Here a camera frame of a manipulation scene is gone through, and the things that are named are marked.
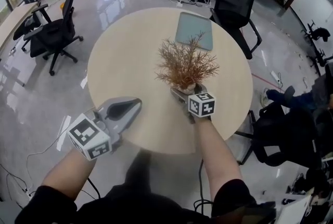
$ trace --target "dried plant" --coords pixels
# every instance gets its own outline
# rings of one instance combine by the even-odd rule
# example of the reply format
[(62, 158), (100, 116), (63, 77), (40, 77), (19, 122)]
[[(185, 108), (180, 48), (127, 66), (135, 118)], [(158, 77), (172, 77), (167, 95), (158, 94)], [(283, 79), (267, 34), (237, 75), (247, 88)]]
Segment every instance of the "dried plant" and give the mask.
[(161, 71), (157, 73), (157, 79), (185, 90), (190, 85), (217, 74), (219, 65), (214, 62), (216, 57), (199, 50), (202, 36), (203, 33), (190, 38), (186, 44), (164, 40), (159, 49), (162, 63), (158, 65)]

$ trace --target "white tile floor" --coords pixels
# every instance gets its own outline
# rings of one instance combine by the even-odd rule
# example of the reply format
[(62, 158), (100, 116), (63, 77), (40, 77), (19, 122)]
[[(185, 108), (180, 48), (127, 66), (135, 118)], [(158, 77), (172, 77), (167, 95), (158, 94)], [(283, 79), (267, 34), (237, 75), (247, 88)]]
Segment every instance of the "white tile floor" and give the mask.
[[(48, 10), (51, 19), (61, 18), (59, 6), (64, 1), (48, 1), (50, 4), (54, 3)], [(68, 51), (78, 58), (77, 64), (68, 58), (60, 57), (55, 67), (56, 75), (50, 77), (50, 60), (45, 62), (41, 56), (31, 59), (29, 51), (25, 54), (20, 50), (20, 42), (5, 67), (16, 72), (17, 77), (26, 83), (25, 87), (8, 78), (6, 74), (1, 77), (0, 163), (23, 178), (28, 185), (33, 183), (31, 190), (39, 186), (46, 173), (61, 160), (72, 145), (66, 138), (61, 151), (56, 150), (54, 145), (44, 154), (31, 156), (28, 167), (32, 182), (25, 167), (27, 155), (43, 151), (54, 141), (64, 117), (76, 118), (79, 113), (93, 106), (86, 85), (86, 70), (90, 52), (99, 36), (126, 14), (150, 7), (175, 7), (169, 0), (74, 0), (73, 6), (76, 33), (85, 38), (84, 42), (75, 42), (68, 48)], [(209, 7), (184, 5), (184, 9), (210, 16)], [(316, 78), (303, 50), (261, 15), (254, 11), (251, 16), (263, 38), (262, 44), (254, 52), (253, 60), (249, 61), (254, 85), (251, 109), (256, 114), (261, 108), (260, 93), (264, 88), (274, 88), (273, 85), (277, 85), (270, 75), (272, 70), (277, 74), (281, 73), (283, 90), (293, 85), (297, 94), (309, 91)], [(254, 45), (256, 37), (250, 26), (242, 30), (249, 45)], [(305, 87), (303, 78), (306, 78), (308, 88)], [(246, 119), (240, 129), (249, 129), (249, 119)], [(233, 135), (227, 143), (237, 158), (242, 157), (249, 145), (247, 139), (237, 135)], [(101, 195), (105, 195), (113, 185), (123, 182), (137, 151), (136, 146), (125, 143), (112, 156), (106, 155), (98, 160), (91, 179)], [(151, 165), (152, 190), (192, 209), (193, 201), (199, 198), (199, 164), (198, 154), (154, 154)], [(265, 190), (284, 192), (299, 169), (300, 166), (289, 162), (280, 167), (269, 167), (259, 163), (254, 155), (241, 167), (246, 184), (258, 200), (261, 200), (261, 194)], [(203, 185), (204, 195), (209, 197), (206, 175), (203, 176)], [(13, 200), (21, 205), (27, 204), (29, 199), (11, 178), (9, 189)], [(96, 196), (88, 184), (84, 189)], [(0, 170), (0, 192), (3, 199), (9, 199), (6, 173), (3, 170)], [(76, 202), (80, 207), (90, 199), (81, 193)]]

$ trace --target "black shirt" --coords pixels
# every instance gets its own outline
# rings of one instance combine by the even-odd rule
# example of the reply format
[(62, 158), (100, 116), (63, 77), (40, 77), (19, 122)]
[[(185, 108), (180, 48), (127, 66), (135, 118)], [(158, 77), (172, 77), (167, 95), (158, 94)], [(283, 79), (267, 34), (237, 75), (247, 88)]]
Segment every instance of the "black shirt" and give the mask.
[[(255, 206), (241, 180), (224, 184), (212, 205), (212, 219), (239, 208)], [(106, 197), (89, 202), (76, 211), (74, 200), (59, 191), (41, 186), (15, 223), (207, 223), (211, 219), (181, 208), (164, 196), (115, 186)]]

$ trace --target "round table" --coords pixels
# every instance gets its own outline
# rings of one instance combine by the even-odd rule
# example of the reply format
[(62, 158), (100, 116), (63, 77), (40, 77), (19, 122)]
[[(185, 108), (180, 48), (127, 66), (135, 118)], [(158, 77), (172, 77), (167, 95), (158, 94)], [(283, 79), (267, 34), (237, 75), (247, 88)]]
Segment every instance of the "round table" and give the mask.
[[(100, 36), (88, 63), (88, 87), (95, 106), (112, 97), (140, 98), (141, 112), (123, 136), (133, 144), (158, 153), (195, 152), (194, 126), (172, 96), (170, 87), (156, 79), (160, 61), (158, 49), (162, 40), (174, 40), (183, 11), (151, 8), (119, 19)], [(249, 111), (252, 76), (234, 39), (213, 22), (212, 33), (210, 54), (216, 55), (220, 68), (218, 75), (203, 84), (216, 97), (212, 122), (226, 140)]]

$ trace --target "shoe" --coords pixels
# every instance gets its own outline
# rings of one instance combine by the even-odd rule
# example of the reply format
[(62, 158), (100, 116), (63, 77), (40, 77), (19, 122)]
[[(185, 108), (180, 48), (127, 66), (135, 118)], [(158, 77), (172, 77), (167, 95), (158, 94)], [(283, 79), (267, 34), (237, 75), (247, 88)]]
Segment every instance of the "shoe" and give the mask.
[(268, 105), (269, 99), (267, 97), (266, 92), (268, 91), (268, 88), (265, 88), (262, 94), (260, 95), (260, 103), (262, 108), (266, 107)]

